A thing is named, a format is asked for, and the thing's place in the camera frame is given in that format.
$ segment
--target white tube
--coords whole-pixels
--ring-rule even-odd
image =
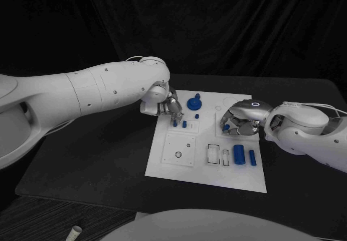
[[[67,237],[67,241],[74,241],[78,238],[78,235],[83,232],[83,228],[80,226],[74,226],[71,229],[70,236]]]

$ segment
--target black backdrop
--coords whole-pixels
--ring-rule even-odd
[[[6,1],[0,73],[62,73],[152,55],[173,73],[327,78],[346,98],[346,6],[343,0]],[[2,201],[15,197],[29,161],[0,171]]]

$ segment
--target gray floor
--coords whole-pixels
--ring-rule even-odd
[[[19,197],[0,211],[0,240],[65,240],[72,226],[84,231],[77,239],[101,240],[131,222],[136,212],[62,202],[34,197]]]

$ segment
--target dark table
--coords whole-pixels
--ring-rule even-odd
[[[273,106],[297,101],[347,109],[336,85],[324,79],[172,74],[170,84],[182,90],[251,94]],[[335,111],[324,112],[335,116]],[[18,195],[146,213],[225,210],[313,236],[347,240],[347,173],[261,139],[267,194],[146,177],[156,121],[157,117],[140,113],[140,102],[77,119],[47,137]]]

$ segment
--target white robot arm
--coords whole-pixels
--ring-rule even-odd
[[[263,101],[244,100],[222,117],[224,130],[228,119],[235,124],[224,133],[250,136],[263,126],[265,139],[287,152],[309,154],[319,162],[347,172],[347,117],[329,118],[323,111],[307,105],[332,108],[326,104],[296,102],[284,102],[273,108]]]
[[[182,106],[169,79],[166,63],[156,57],[101,64],[64,74],[0,75],[0,169],[75,118],[140,99],[143,113],[172,114],[180,122]]]

